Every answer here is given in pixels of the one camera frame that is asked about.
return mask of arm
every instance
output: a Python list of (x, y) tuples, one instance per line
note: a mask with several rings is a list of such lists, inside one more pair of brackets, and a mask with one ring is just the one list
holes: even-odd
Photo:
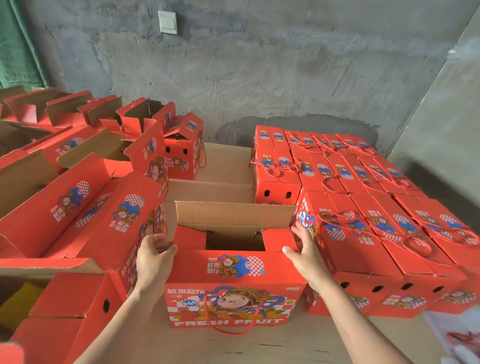
[(303, 243), (301, 253), (284, 247), (283, 252), (310, 286), (323, 298), (354, 364), (412, 364), (353, 304), (325, 268), (317, 245), (300, 224), (292, 226)]
[(142, 240), (135, 289), (75, 364), (131, 361), (152, 309), (163, 294), (176, 252), (177, 246), (168, 243), (163, 234), (147, 235)]

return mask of concrete wall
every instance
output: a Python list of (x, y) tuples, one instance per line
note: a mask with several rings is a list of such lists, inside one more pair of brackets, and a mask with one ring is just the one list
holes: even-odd
[[(269, 123), (384, 154), (479, 1), (22, 0), (65, 90), (175, 101), (208, 141), (247, 146)], [(159, 32), (158, 9), (178, 13), (178, 36)]]
[(480, 10), (389, 160), (480, 232)]

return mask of hand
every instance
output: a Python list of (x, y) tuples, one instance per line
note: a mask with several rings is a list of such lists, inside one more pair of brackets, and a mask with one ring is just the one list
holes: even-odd
[(172, 272), (177, 246), (164, 234), (147, 235), (137, 254), (138, 280), (135, 291), (151, 296), (155, 302), (162, 296), (165, 282)]
[(319, 292), (323, 285), (333, 281), (333, 277), (327, 271), (318, 246), (313, 242), (313, 238), (307, 229), (297, 221), (291, 227), (291, 230), (303, 243), (301, 253), (299, 254), (287, 246), (284, 246), (282, 251), (292, 261), (297, 271), (308, 281), (310, 286)]

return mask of white light switch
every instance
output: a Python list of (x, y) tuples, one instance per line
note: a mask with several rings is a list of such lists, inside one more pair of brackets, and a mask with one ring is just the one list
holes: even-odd
[(177, 14), (174, 12), (158, 11), (158, 19), (160, 21), (160, 32), (169, 34), (178, 34), (177, 30)]

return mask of green curtain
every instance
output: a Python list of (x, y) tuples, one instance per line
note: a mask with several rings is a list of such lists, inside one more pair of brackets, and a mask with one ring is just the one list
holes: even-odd
[(47, 87), (27, 26), (16, 0), (0, 0), (0, 88)]

